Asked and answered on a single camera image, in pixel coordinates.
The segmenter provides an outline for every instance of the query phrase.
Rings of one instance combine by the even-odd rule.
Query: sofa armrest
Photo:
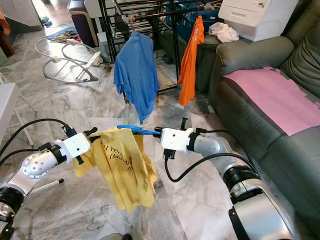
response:
[[[285,36],[252,42],[247,39],[219,44],[217,60],[222,62],[222,75],[240,69],[277,68],[294,50],[294,44]]]

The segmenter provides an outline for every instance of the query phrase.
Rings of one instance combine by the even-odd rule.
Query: black cable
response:
[[[6,150],[6,148],[9,146],[9,144],[12,142],[12,140],[18,135],[18,133],[20,133],[24,128],[28,127],[29,125],[38,123],[38,122],[45,122],[45,121],[52,121],[52,122],[57,122],[62,124],[63,126],[68,126],[65,122],[59,120],[59,119],[54,119],[54,118],[41,118],[41,119],[37,119],[31,122],[26,123],[25,125],[23,125],[22,127],[20,127],[17,131],[15,131],[15,133],[9,138],[9,140],[5,143],[5,145],[1,148],[0,150],[0,157],[1,155],[4,153],[4,151]]]
[[[39,151],[39,148],[38,148],[38,149],[35,149],[35,148],[31,148],[31,149],[20,149],[20,150],[17,150],[17,151],[10,152],[7,156],[5,156],[5,157],[0,161],[0,166],[1,166],[8,158],[10,158],[12,155],[15,155],[15,154],[18,154],[18,153],[22,153],[22,152],[36,152],[36,151]]]
[[[249,162],[251,163],[251,165],[253,166],[253,170],[258,173],[257,169],[256,169],[256,166],[254,164],[254,162],[252,161],[251,157],[249,156],[249,154],[247,153],[246,149],[244,148],[244,145],[241,143],[241,141],[239,140],[239,138],[236,137],[236,135],[234,135],[232,132],[228,131],[228,130],[225,130],[225,129],[217,129],[217,130],[206,130],[206,129],[203,129],[203,128],[199,128],[201,129],[201,133],[208,133],[208,134],[211,134],[211,133],[226,133],[226,134],[229,134],[231,135],[232,137],[235,138],[235,140],[237,140],[240,144],[240,146],[242,147],[246,157],[248,158]]]
[[[252,164],[250,162],[247,161],[247,159],[245,159],[243,156],[238,155],[238,154],[234,154],[234,153],[216,153],[216,154],[212,154],[209,156],[206,156],[202,159],[200,159],[199,161],[195,162],[194,164],[192,164],[190,167],[187,168],[187,170],[185,170],[178,178],[174,179],[171,177],[169,170],[168,170],[168,159],[169,159],[169,155],[165,156],[164,159],[164,168],[165,168],[165,172],[168,176],[168,178],[174,182],[177,183],[179,182],[182,178],[184,178],[185,175],[187,175],[192,169],[194,169],[196,166],[198,166],[199,164],[203,163],[204,161],[207,161],[209,159],[213,159],[213,158],[217,158],[217,157],[225,157],[225,156],[230,156],[230,157],[235,157],[238,159],[241,159],[242,161],[244,161],[246,164],[248,164],[253,170],[255,170],[252,166]]]

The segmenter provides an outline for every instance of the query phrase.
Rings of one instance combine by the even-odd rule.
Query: chair leg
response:
[[[23,123],[23,121],[22,121],[22,119],[21,119],[21,116],[20,116],[20,114],[18,113],[17,109],[14,109],[14,114],[15,114],[16,117],[18,118],[18,121],[19,121],[19,123],[21,124],[21,126],[24,125],[24,123]],[[25,135],[26,135],[26,138],[28,139],[30,145],[33,146],[33,145],[34,145],[34,142],[32,141],[32,138],[31,138],[28,130],[25,128],[25,129],[23,129],[23,131],[24,131],[24,133],[25,133]]]
[[[22,96],[22,94],[20,94],[20,97],[22,98],[23,101],[25,101],[26,104],[29,105],[30,108],[32,108],[33,111],[37,112],[37,110],[26,100],[24,96]]]

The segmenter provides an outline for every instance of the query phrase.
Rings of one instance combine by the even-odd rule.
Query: white chair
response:
[[[6,81],[5,76],[3,76],[2,73],[0,73],[0,84],[2,85],[2,84],[6,84],[6,83],[7,83],[7,81]],[[29,107],[32,108],[33,111],[37,112],[37,110],[25,99],[25,97],[21,94],[21,92],[20,92],[20,94],[19,94],[19,97],[21,97],[22,100],[25,101],[25,103],[28,104]],[[23,120],[22,120],[22,118],[21,118],[21,116],[20,116],[20,114],[18,113],[18,111],[17,111],[16,108],[13,109],[13,112],[14,112],[14,114],[16,115],[16,117],[18,118],[19,123],[18,123],[18,124],[15,124],[15,125],[10,125],[10,126],[8,126],[8,128],[12,128],[12,127],[15,127],[15,126],[18,126],[18,125],[21,125],[21,126],[24,125]],[[33,145],[34,145],[34,142],[33,142],[32,138],[31,138],[31,136],[30,136],[27,128],[24,128],[23,131],[24,131],[24,133],[25,133],[25,135],[26,135],[26,138],[28,139],[30,145],[33,146]]]

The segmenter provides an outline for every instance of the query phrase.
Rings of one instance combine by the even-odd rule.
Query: clothes drying rack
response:
[[[102,14],[102,20],[105,26],[105,35],[108,50],[112,61],[116,61],[117,48],[116,45],[124,44],[131,36],[132,30],[136,29],[138,33],[156,37],[157,33],[162,31],[172,31],[174,60],[176,79],[180,76],[180,55],[178,45],[178,33],[176,26],[176,15],[189,12],[196,12],[204,9],[212,9],[205,0],[138,0],[128,2],[113,1],[113,7],[106,7],[105,0],[98,0]],[[198,7],[175,10],[178,4],[188,4],[199,2],[202,5]],[[170,11],[164,11],[164,7],[169,7]],[[114,15],[108,15],[107,10],[113,10]],[[163,16],[171,16],[172,27],[161,19]],[[159,89],[157,92],[164,92],[175,89],[178,84]]]

